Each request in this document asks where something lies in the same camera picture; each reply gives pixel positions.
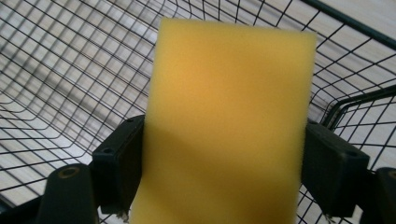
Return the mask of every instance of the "wire basket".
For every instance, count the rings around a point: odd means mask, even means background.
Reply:
[[[309,118],[370,155],[369,169],[396,166],[395,41],[317,1],[2,1],[0,212],[145,113],[161,17],[317,32]],[[298,204],[297,223],[329,221],[304,186]]]

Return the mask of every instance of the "sponge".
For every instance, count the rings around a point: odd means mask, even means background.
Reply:
[[[162,19],[131,223],[293,223],[315,43]]]

